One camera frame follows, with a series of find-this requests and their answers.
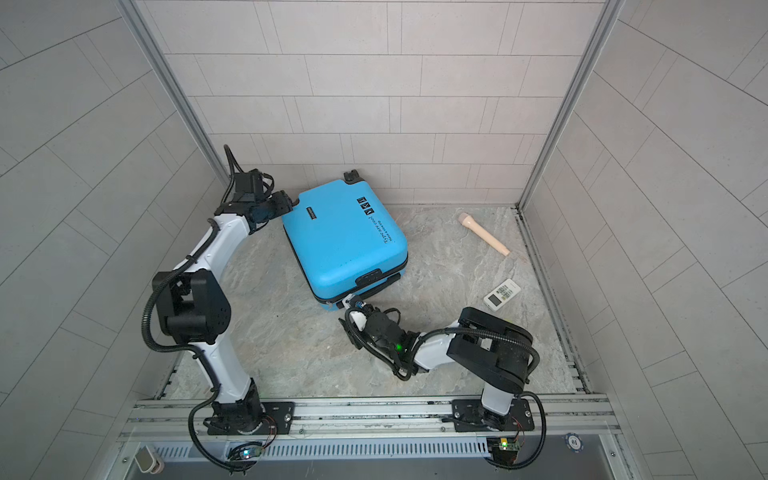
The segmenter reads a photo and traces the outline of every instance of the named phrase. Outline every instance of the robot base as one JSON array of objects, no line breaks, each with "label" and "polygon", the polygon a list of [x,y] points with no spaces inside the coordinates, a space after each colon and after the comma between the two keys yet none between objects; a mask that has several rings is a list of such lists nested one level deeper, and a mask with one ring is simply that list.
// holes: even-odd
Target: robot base
[{"label": "robot base", "polygon": [[453,425],[457,432],[487,432],[489,427],[501,432],[517,432],[520,426],[526,432],[534,429],[531,409],[524,399],[513,399],[509,412],[503,417],[483,409],[479,399],[453,400],[451,407],[456,420]]}]

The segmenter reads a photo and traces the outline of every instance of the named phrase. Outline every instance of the tiled wall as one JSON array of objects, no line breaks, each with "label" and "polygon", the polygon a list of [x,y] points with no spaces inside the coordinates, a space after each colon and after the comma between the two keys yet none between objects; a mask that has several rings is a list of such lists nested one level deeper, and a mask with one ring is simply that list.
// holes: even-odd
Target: tiled wall
[{"label": "tiled wall", "polygon": [[391,204],[517,202],[602,8],[137,4],[219,152],[292,194],[356,168]]},{"label": "tiled wall", "polygon": [[223,188],[110,0],[0,4],[0,112],[0,477],[83,478],[174,360],[147,285]]},{"label": "tiled wall", "polygon": [[646,478],[768,474],[766,31],[627,1],[525,210]]}]

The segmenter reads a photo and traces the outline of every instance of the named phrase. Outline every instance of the gray wall tile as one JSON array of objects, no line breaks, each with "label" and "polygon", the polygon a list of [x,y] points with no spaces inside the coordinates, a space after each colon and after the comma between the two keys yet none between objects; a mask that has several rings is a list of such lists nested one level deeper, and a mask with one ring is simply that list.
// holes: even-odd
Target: gray wall tile
[{"label": "gray wall tile", "polygon": [[261,137],[273,164],[344,163],[338,134],[263,134]]},{"label": "gray wall tile", "polygon": [[576,113],[622,167],[654,129],[650,120],[595,73],[579,97]]},{"label": "gray wall tile", "polygon": [[516,96],[530,60],[524,55],[427,55],[421,63],[421,95]]},{"label": "gray wall tile", "polygon": [[538,217],[538,212],[536,212],[535,208],[531,208],[525,213],[525,219],[531,229],[531,235],[536,242],[536,247],[538,248],[541,260],[549,269],[552,264],[558,260],[558,256],[554,252],[554,248],[552,248],[552,243],[549,241],[547,231],[544,229],[544,224]]},{"label": "gray wall tile", "polygon": [[608,228],[608,225],[601,228],[598,234],[595,235],[592,241],[584,248],[584,251],[582,252],[584,258],[589,261],[613,235],[614,233]]},{"label": "gray wall tile", "polygon": [[469,165],[401,165],[402,188],[463,188]]},{"label": "gray wall tile", "polygon": [[307,133],[389,132],[386,97],[296,97],[296,105]]},{"label": "gray wall tile", "polygon": [[601,5],[531,3],[523,8],[513,55],[581,55]]},{"label": "gray wall tile", "polygon": [[171,175],[145,140],[88,194],[78,210],[121,242]]},{"label": "gray wall tile", "polygon": [[387,53],[383,3],[270,3],[283,53]]},{"label": "gray wall tile", "polygon": [[728,81],[738,88],[745,88],[768,64],[768,36],[763,35],[757,45],[744,57]]},{"label": "gray wall tile", "polygon": [[768,105],[693,62],[678,58],[643,112],[736,198],[768,179]]},{"label": "gray wall tile", "polygon": [[513,164],[523,135],[449,134],[445,136],[444,164]]},{"label": "gray wall tile", "polygon": [[145,5],[170,53],[266,53],[253,3],[145,2]]},{"label": "gray wall tile", "polygon": [[750,455],[752,455],[752,460],[757,464],[757,468],[759,468],[761,472],[768,472],[768,442],[746,445],[746,449],[749,450]]},{"label": "gray wall tile", "polygon": [[24,59],[24,54],[22,54],[18,48],[16,48],[16,45],[13,45],[13,42],[8,39],[8,37],[5,36],[4,33],[0,31],[0,58],[2,58],[7,65],[16,63],[19,60]]},{"label": "gray wall tile", "polygon": [[84,410],[72,409],[72,412],[64,422],[62,430],[69,432],[88,433],[91,435],[107,435],[109,428],[112,427],[113,417],[99,415],[98,413],[86,412]]},{"label": "gray wall tile", "polygon": [[579,181],[584,181],[604,148],[578,115],[573,114],[558,140],[558,150]]},{"label": "gray wall tile", "polygon": [[303,55],[195,55],[214,95],[311,95]]},{"label": "gray wall tile", "polygon": [[627,172],[718,285],[768,260],[765,225],[659,130]]},{"label": "gray wall tile", "polygon": [[185,94],[190,96],[213,95],[195,55],[165,55],[165,59],[168,61],[170,69],[174,72]]},{"label": "gray wall tile", "polygon": [[594,346],[594,340],[589,333],[587,323],[581,315],[581,310],[574,297],[568,280],[563,274],[559,262],[555,262],[549,269],[549,278],[552,282],[554,295],[558,299],[558,305],[568,325],[568,330],[574,339],[574,346],[581,358],[582,365],[589,365],[600,358],[598,349]]},{"label": "gray wall tile", "polygon": [[669,257],[669,260],[666,260],[657,269],[646,275],[643,281],[650,292],[653,293],[694,263],[696,263],[696,257],[687,247],[683,247],[672,257]]},{"label": "gray wall tile", "polygon": [[168,181],[157,195],[155,203],[176,225],[184,225],[213,179],[214,172],[198,150]]},{"label": "gray wall tile", "polygon": [[122,90],[123,84],[120,83],[118,78],[114,76],[114,72],[111,68],[109,68],[107,62],[104,61],[104,57],[102,57],[101,53],[99,53],[99,50],[96,49],[94,43],[88,37],[88,34],[84,33],[83,35],[78,35],[77,37],[73,38],[73,40],[74,43],[77,44],[77,46],[80,48],[80,51],[83,52],[83,55],[85,55],[85,57],[91,63],[91,66],[96,70],[98,76],[101,77],[101,80],[107,84],[112,93],[118,93],[120,90]]},{"label": "gray wall tile", "polygon": [[312,93],[301,95],[418,95],[418,55],[307,55]]},{"label": "gray wall tile", "polygon": [[434,147],[434,134],[352,135],[357,164],[430,164]]},{"label": "gray wall tile", "polygon": [[766,285],[768,285],[768,263],[764,263],[723,288],[723,293],[764,343],[768,343]]},{"label": "gray wall tile", "polygon": [[616,160],[608,161],[589,194],[640,276],[683,246]]},{"label": "gray wall tile", "polygon": [[683,351],[674,331],[615,238],[598,250],[589,261],[589,266],[641,368]]},{"label": "gray wall tile", "polygon": [[595,315],[593,319],[587,321],[587,328],[589,329],[589,332],[594,335],[614,320],[616,320],[616,316],[614,315],[613,310],[611,310],[609,306],[606,306],[602,312]]},{"label": "gray wall tile", "polygon": [[541,222],[544,224],[544,228],[547,230],[547,233],[550,233],[563,215],[560,207],[558,207],[558,203],[554,201],[552,192],[544,182],[539,182],[536,186],[531,196],[530,204],[536,206],[536,211],[541,218]]},{"label": "gray wall tile", "polygon": [[563,166],[558,180],[552,187],[552,195],[568,221],[579,247],[586,248],[603,228],[605,220],[567,164]]},{"label": "gray wall tile", "polygon": [[115,331],[121,329],[172,240],[150,214],[142,215],[74,309]]},{"label": "gray wall tile", "polygon": [[650,386],[669,382],[683,375],[696,372],[696,366],[685,352],[680,352],[643,370]]},{"label": "gray wall tile", "polygon": [[562,98],[505,97],[498,99],[492,134],[546,134]]},{"label": "gray wall tile", "polygon": [[507,10],[502,3],[404,3],[402,53],[496,55]]},{"label": "gray wall tile", "polygon": [[520,96],[561,97],[565,95],[579,60],[581,57],[578,56],[531,57],[520,89]]},{"label": "gray wall tile", "polygon": [[0,219],[13,225],[0,237],[0,280],[11,274],[89,190],[46,147],[0,177]]},{"label": "gray wall tile", "polygon": [[64,219],[64,222],[74,228],[80,235],[99,247],[107,255],[111,255],[118,248],[118,242],[107,235],[95,223],[91,222],[78,209],[74,209]]},{"label": "gray wall tile", "polygon": [[152,132],[150,136],[147,137],[147,141],[149,142],[149,145],[152,145],[154,151],[160,155],[160,158],[163,159],[163,163],[168,167],[168,170],[170,170],[171,173],[176,173],[176,170],[179,169],[179,164],[176,162],[174,156],[170,154],[170,151],[166,148],[160,137],[157,136],[157,133]]},{"label": "gray wall tile", "polygon": [[632,431],[643,453],[679,450],[672,428],[645,380],[643,371],[618,323],[611,323],[594,336],[600,357],[611,377]]},{"label": "gray wall tile", "polygon": [[147,89],[137,81],[88,112],[48,146],[95,187],[163,119]]},{"label": "gray wall tile", "polygon": [[0,391],[11,392],[107,258],[60,224],[0,286],[0,318],[9,320],[2,327]]},{"label": "gray wall tile", "polygon": [[3,442],[0,450],[9,478],[31,477],[41,453],[29,445],[53,441],[106,352],[103,346],[61,329],[53,335],[0,406],[4,438],[13,439]]},{"label": "gray wall tile", "polygon": [[757,217],[768,212],[768,180],[744,197],[742,203]]},{"label": "gray wall tile", "polygon": [[377,188],[376,196],[385,205],[413,204],[412,188]]},{"label": "gray wall tile", "polygon": [[91,30],[88,37],[123,86],[151,70],[144,53],[121,18]]},{"label": "gray wall tile", "polygon": [[662,286],[654,297],[742,441],[765,442],[765,345],[701,265]]},{"label": "gray wall tile", "polygon": [[281,97],[196,97],[215,134],[292,132]]},{"label": "gray wall tile", "polygon": [[484,98],[403,97],[403,133],[475,134],[480,128]]},{"label": "gray wall tile", "polygon": [[415,188],[415,204],[483,204],[487,188]]},{"label": "gray wall tile", "polygon": [[616,22],[594,70],[619,93],[634,101],[665,50],[661,43]]},{"label": "gray wall tile", "polygon": [[29,56],[119,17],[114,5],[99,0],[84,0],[76,8],[64,2],[13,2],[3,6],[0,29]]},{"label": "gray wall tile", "polygon": [[155,133],[179,165],[183,165],[197,148],[187,125],[181,120],[178,112],[171,115],[160,127],[157,127]]},{"label": "gray wall tile", "polygon": [[176,237],[176,235],[179,234],[179,227],[176,226],[173,220],[170,219],[168,214],[163,212],[163,209],[160,208],[155,202],[152,202],[150,206],[147,208],[147,212],[155,219],[157,222],[163,226],[163,228],[170,233],[172,237]]},{"label": "gray wall tile", "polygon": [[121,403],[131,391],[150,352],[141,338],[140,321],[150,293],[148,288],[144,289],[133,305],[131,314],[127,316],[129,320],[122,326],[117,339],[85,387],[76,408],[112,417],[119,413]]},{"label": "gray wall tile", "polygon": [[61,328],[109,348],[118,333],[72,310]]},{"label": "gray wall tile", "polygon": [[654,475],[693,475],[682,450],[677,452],[651,453],[645,455],[645,462]]},{"label": "gray wall tile", "polygon": [[722,78],[727,78],[765,33],[768,4],[735,0],[654,2],[639,29]]},{"label": "gray wall tile", "polygon": [[[760,478],[755,462],[698,373],[656,386],[654,393],[697,478]],[[701,448],[707,432],[717,432],[723,442],[722,456]]]},{"label": "gray wall tile", "polygon": [[0,147],[21,160],[110,95],[73,41],[4,68]]},{"label": "gray wall tile", "polygon": [[531,176],[530,165],[480,165],[478,188],[524,188]]},{"label": "gray wall tile", "polygon": [[160,83],[160,79],[157,78],[154,71],[150,71],[141,77],[141,83],[144,84],[149,94],[152,95],[152,100],[154,100],[154,103],[163,113],[164,117],[168,118],[170,114],[176,111],[176,105],[171,101],[168,93],[165,91],[165,87]]},{"label": "gray wall tile", "polygon": [[8,155],[8,153],[5,150],[2,150],[0,148],[0,175],[5,174],[8,170],[11,170],[13,167],[16,166],[18,162],[15,158]]},{"label": "gray wall tile", "polygon": [[522,188],[489,188],[487,204],[516,204],[522,197]]},{"label": "gray wall tile", "polygon": [[62,430],[51,443],[32,479],[82,478],[103,440],[98,435]]}]

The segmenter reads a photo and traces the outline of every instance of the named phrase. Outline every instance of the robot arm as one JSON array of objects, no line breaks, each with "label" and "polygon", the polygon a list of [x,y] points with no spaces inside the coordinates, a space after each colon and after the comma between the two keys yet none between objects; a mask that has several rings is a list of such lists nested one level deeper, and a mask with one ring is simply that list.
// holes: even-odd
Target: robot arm
[{"label": "robot arm", "polygon": [[[223,462],[205,450],[194,431],[195,412],[204,406],[213,407],[214,416],[204,421],[209,435],[277,434],[287,432],[290,426],[277,425],[274,420],[271,420],[273,424],[267,422],[271,417],[259,400],[255,382],[243,370],[232,347],[228,329],[231,308],[218,280],[246,237],[269,220],[290,212],[294,204],[284,191],[272,192],[271,176],[258,170],[243,172],[229,147],[225,145],[224,149],[230,162],[231,180],[222,204],[214,218],[208,219],[211,228],[193,253],[173,271],[159,272],[153,278],[153,292],[144,308],[141,331],[144,341],[154,351],[187,350],[194,354],[214,394],[190,412],[190,437],[200,453],[215,465],[230,472],[245,472],[253,465],[242,462],[245,458]],[[226,201],[233,188],[232,200]],[[395,322],[387,315],[396,309],[381,312],[357,296],[348,296],[343,303],[347,307],[345,319],[339,321],[356,348],[364,347],[386,362],[401,380],[444,363],[463,365],[486,384],[476,422],[460,422],[477,429],[518,430],[519,423],[511,422],[514,417],[509,413],[510,405],[516,396],[532,395],[523,390],[528,375],[538,364],[530,333],[471,307],[463,309],[459,319],[444,329],[406,332],[399,327],[399,319]],[[150,318],[155,306],[161,330],[174,338],[175,346],[160,345],[152,338]],[[540,403],[539,406],[542,412],[540,452],[545,423]],[[538,453],[515,467],[528,465],[535,456]]]}]

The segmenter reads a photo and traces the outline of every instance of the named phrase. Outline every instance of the white remote control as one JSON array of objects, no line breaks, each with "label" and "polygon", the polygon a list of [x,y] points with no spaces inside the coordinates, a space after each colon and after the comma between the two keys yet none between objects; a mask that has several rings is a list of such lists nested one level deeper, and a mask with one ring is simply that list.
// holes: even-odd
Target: white remote control
[{"label": "white remote control", "polygon": [[491,310],[495,312],[518,293],[520,293],[520,287],[517,283],[513,282],[512,279],[508,278],[504,280],[504,283],[497,286],[492,292],[486,295],[483,300],[485,301],[485,305],[490,306]]}]

